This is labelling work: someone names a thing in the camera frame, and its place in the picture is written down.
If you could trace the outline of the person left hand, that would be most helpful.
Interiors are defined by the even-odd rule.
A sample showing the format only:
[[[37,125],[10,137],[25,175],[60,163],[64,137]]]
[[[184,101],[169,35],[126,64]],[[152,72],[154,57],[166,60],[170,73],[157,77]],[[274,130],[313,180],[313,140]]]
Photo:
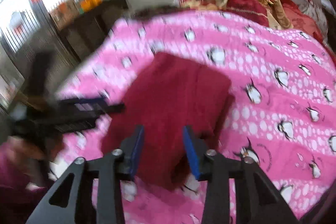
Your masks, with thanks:
[[[45,193],[49,187],[27,189],[30,183],[29,161],[43,160],[44,153],[19,137],[9,137],[1,145],[1,191]]]

